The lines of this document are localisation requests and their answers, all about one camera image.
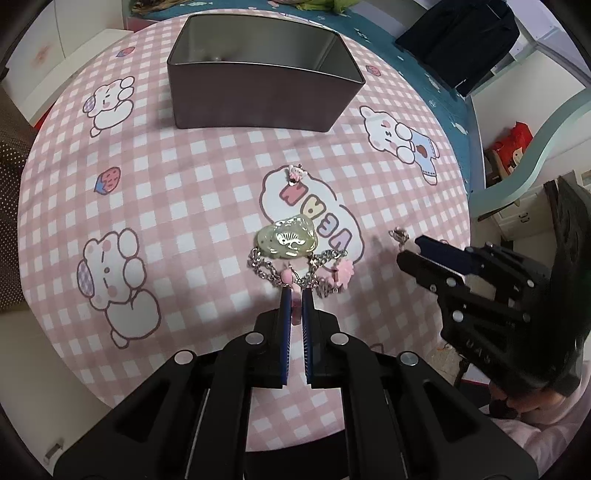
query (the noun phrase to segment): pink plaid tablecloth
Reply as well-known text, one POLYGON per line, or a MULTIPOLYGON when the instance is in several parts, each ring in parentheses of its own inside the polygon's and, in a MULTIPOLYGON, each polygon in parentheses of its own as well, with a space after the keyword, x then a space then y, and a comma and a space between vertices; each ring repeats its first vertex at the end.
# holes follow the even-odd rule
MULTIPOLYGON (((328 133, 177 129, 166 60, 185 20, 99 55, 31 151, 20 196, 22 287, 57 353, 114 406, 177 350, 222 348, 278 306, 279 291, 246 264, 256 232, 302 211, 319 249, 346 246, 355 260, 349 289, 317 306, 386 353, 428 355, 441 326, 436 298, 397 268, 387 233, 402 226, 411 237, 469 242, 462 177, 428 106, 345 38, 367 83, 328 133), (298 163, 310 176, 290 188, 285 168, 298 163)), ((340 393, 306 385, 301 327, 291 343, 287 387, 253 394, 250 449, 343 428, 340 393)))

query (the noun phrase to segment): polka dot fabric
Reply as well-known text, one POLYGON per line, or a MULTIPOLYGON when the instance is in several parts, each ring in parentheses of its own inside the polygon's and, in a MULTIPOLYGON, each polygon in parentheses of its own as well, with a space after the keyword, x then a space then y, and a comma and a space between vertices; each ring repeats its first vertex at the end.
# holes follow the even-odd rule
POLYGON ((33 128, 0 88, 0 312, 24 301, 18 267, 17 210, 33 128))

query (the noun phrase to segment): gray metal box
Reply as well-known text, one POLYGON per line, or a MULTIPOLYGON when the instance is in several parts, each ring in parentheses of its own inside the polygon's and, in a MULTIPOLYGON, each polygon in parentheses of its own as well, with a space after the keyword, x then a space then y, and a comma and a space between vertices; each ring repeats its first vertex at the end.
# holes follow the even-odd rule
POLYGON ((167 63, 179 128, 326 132, 365 84, 335 32, 257 15, 189 17, 167 63))

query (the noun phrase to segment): cartoon bear print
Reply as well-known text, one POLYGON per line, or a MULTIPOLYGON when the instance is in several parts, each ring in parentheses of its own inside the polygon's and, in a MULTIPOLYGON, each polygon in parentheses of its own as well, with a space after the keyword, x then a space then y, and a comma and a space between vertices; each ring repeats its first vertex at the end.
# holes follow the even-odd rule
POLYGON ((90 136, 97 137, 103 130, 119 125, 134 110, 133 101, 135 79, 126 77, 108 85, 101 85, 94 94, 86 99, 82 111, 88 118, 94 119, 90 136))
POLYGON ((365 105, 359 110, 372 147, 380 152, 390 152, 408 165, 417 163, 425 181, 437 185, 433 161, 439 158, 439 149, 433 140, 398 122, 389 113, 374 112, 365 105))
POLYGON ((118 348, 146 338, 160 325, 158 302, 143 288, 146 270, 138 252, 133 230, 109 232, 87 241, 76 271, 78 289, 95 310, 105 313, 118 348))

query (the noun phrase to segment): green fabric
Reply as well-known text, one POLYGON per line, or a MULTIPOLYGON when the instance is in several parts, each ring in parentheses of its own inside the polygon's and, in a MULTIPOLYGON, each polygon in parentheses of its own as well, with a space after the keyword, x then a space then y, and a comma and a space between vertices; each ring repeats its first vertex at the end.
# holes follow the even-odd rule
POLYGON ((300 10, 332 10, 336 14, 341 14, 346 8, 359 3, 360 0, 308 0, 296 7, 300 10))

